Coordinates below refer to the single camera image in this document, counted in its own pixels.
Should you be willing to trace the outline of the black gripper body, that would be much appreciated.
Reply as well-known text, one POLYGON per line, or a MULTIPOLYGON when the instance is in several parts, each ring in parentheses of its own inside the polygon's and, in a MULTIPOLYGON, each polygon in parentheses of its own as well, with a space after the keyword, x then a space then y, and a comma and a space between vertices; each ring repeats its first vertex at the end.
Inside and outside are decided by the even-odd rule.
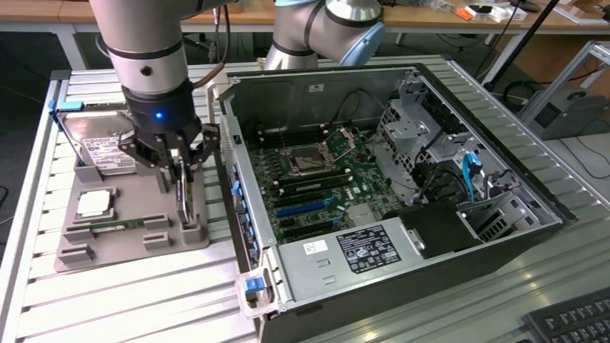
POLYGON ((191 143, 202 132, 202 122, 195 113, 192 83, 184 81, 176 89, 160 94, 143 94, 121 87, 132 114, 133 131, 140 139, 177 139, 191 143))

